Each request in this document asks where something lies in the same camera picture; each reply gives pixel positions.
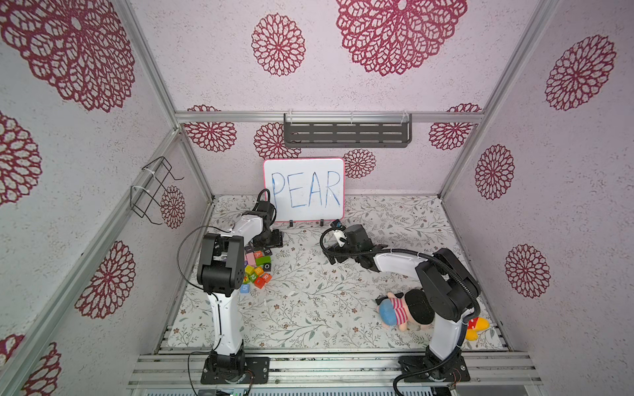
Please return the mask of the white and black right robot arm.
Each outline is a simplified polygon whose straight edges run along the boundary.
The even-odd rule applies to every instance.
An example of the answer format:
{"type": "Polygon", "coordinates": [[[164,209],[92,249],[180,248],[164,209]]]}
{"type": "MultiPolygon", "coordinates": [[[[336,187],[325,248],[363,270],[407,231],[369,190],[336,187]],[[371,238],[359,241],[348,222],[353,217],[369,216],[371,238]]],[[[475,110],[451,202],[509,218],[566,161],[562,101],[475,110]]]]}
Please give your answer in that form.
{"type": "Polygon", "coordinates": [[[433,254],[375,244],[361,224],[344,227],[335,221],[319,245],[334,265],[353,259],[372,272],[390,272],[417,279],[433,312],[434,333],[427,356],[451,361],[467,336],[468,323],[480,316],[480,285],[448,248],[433,254]]]}

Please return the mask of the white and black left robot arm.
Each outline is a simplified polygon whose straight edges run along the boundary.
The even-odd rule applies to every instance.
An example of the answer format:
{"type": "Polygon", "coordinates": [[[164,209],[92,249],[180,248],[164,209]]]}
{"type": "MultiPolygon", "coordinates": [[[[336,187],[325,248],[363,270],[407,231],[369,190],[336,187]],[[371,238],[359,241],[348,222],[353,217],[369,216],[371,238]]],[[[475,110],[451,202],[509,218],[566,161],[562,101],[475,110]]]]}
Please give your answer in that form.
{"type": "Polygon", "coordinates": [[[273,229],[277,210],[270,201],[258,199],[234,225],[223,230],[210,226],[201,240],[196,273],[198,285],[211,303],[216,341],[206,360],[207,372],[241,376],[247,368],[244,339],[239,330],[239,289],[245,276],[245,248],[282,246],[282,234],[273,229]]]}

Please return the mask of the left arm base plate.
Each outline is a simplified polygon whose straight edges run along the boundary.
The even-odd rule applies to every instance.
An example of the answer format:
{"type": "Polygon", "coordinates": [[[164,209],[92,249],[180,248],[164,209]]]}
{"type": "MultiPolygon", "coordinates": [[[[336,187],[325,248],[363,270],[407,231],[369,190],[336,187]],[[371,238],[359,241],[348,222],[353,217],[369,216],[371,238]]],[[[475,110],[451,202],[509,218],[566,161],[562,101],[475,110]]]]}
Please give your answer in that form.
{"type": "Polygon", "coordinates": [[[201,384],[267,384],[269,357],[212,354],[206,358],[201,384]]]}

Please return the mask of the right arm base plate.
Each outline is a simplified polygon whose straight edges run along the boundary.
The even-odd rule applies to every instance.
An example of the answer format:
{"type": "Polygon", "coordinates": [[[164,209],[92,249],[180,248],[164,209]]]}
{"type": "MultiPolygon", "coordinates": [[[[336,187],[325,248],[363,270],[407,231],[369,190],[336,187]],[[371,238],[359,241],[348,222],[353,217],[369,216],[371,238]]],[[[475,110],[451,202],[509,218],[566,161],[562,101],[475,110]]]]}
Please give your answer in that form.
{"type": "Polygon", "coordinates": [[[414,382],[468,382],[471,375],[462,353],[457,352],[441,361],[433,354],[401,356],[398,360],[406,383],[414,382]]]}

